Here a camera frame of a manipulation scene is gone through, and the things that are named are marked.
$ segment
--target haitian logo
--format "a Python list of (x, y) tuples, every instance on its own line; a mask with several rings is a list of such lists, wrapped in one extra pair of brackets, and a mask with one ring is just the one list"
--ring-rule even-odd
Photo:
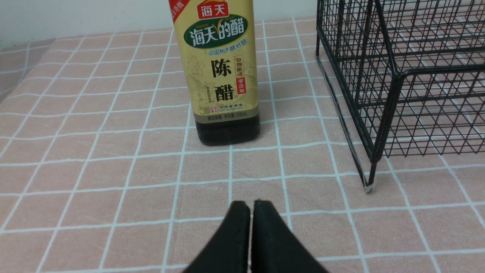
[(247, 27), (247, 20), (239, 15), (207, 19), (190, 26), (185, 31), (184, 40), (194, 48), (216, 48), (239, 39)]
[(226, 0), (205, 0), (197, 6), (200, 20), (229, 17)]

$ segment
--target white wall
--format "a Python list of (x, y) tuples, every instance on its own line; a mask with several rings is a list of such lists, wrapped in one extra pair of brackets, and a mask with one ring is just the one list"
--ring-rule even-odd
[[(256, 20), (316, 14), (317, 0), (254, 0)], [(55, 37), (172, 26), (168, 0), (0, 0), (0, 48)]]

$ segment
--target black wire basket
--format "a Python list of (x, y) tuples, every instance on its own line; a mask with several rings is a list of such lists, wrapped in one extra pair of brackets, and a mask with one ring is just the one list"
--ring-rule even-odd
[[(317, 5), (317, 61), (367, 192), (383, 155), (485, 151), (484, 0)], [(320, 60), (320, 42), (371, 162), (368, 179)]]

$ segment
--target plastic bottle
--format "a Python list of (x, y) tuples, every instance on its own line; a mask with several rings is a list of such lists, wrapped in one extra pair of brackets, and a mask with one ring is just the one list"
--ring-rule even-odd
[(228, 145), (260, 131), (252, 0), (169, 0), (200, 141)]

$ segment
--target red logo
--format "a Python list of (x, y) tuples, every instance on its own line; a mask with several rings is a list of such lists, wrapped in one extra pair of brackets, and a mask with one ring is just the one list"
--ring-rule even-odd
[(229, 6), (226, 0), (205, 0), (197, 6), (199, 19), (229, 17)]
[(172, 13), (172, 19), (177, 20), (178, 16), (185, 9), (190, 0), (168, 0), (170, 5), (170, 12)]
[(246, 78), (237, 78), (238, 95), (246, 94)]

